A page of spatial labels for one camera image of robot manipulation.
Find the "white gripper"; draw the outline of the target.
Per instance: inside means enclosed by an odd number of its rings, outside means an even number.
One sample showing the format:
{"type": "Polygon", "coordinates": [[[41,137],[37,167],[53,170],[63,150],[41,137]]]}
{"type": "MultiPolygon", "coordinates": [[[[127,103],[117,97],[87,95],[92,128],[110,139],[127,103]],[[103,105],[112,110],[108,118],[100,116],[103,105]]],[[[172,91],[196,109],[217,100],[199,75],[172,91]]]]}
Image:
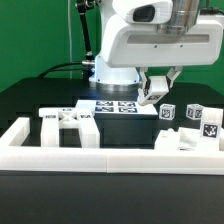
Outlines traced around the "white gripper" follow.
{"type": "Polygon", "coordinates": [[[172,67],[166,77],[173,87],[182,66],[210,65],[219,57],[222,25],[215,20],[200,20],[185,35],[159,34],[154,25],[128,24],[112,16],[105,28],[101,56],[110,67],[141,67],[142,90],[148,94],[150,79],[143,67],[172,67]]]}

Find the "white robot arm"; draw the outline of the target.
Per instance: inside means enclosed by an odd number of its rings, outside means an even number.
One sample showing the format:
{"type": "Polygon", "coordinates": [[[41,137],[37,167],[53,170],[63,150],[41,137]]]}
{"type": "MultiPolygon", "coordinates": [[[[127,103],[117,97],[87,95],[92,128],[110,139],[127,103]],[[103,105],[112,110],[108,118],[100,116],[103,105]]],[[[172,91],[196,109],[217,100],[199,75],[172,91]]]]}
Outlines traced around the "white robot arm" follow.
{"type": "Polygon", "coordinates": [[[98,0],[101,49],[96,67],[211,65],[220,55],[224,15],[201,0],[98,0]]]}

